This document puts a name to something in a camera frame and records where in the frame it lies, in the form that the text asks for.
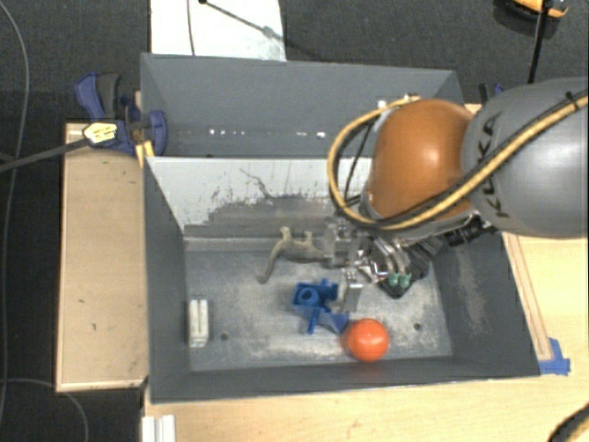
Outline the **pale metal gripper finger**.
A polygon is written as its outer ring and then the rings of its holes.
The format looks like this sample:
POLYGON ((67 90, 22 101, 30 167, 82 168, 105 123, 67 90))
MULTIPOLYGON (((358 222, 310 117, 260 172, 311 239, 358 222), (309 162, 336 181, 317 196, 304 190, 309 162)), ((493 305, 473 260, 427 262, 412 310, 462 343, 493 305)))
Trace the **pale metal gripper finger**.
POLYGON ((329 267, 342 267, 349 259, 352 227, 340 219, 329 220, 322 235, 322 250, 329 267))
POLYGON ((344 287, 341 298, 341 311, 347 313, 356 312, 361 294, 364 290, 364 283, 355 270, 345 269, 342 272, 344 287))

